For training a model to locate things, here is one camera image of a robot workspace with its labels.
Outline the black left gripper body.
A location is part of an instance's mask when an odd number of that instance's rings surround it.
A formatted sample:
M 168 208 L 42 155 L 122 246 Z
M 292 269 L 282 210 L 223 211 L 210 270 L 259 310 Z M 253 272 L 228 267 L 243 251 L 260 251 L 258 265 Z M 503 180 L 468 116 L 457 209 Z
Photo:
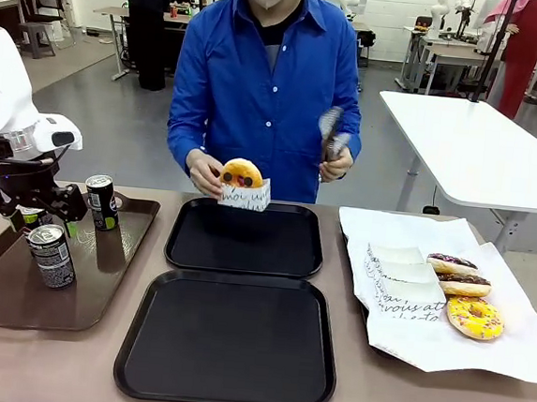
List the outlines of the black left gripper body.
M 20 202 L 38 203 L 37 194 L 58 186 L 54 182 L 55 174 L 60 170 L 58 156 L 51 150 L 29 160 L 15 159 L 10 141 L 0 138 L 0 177 L 22 179 L 29 186 L 27 195 Z

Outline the person's right hand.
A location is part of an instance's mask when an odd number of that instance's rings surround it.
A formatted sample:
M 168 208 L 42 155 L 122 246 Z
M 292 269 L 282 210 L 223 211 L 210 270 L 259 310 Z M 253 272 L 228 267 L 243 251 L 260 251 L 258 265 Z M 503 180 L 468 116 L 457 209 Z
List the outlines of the person's right hand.
M 201 149 L 192 149 L 186 156 L 186 167 L 194 187 L 204 196 L 220 200 L 222 184 L 219 180 L 223 164 Z

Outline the person's left hand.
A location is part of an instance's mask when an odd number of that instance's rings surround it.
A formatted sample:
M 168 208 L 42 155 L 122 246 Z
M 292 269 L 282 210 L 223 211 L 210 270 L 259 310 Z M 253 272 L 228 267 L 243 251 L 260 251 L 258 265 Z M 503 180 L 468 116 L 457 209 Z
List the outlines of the person's left hand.
M 336 160 L 323 161 L 320 164 L 319 174 L 321 182 L 331 183 L 339 180 L 351 169 L 353 162 L 351 151 L 345 146 L 340 150 Z

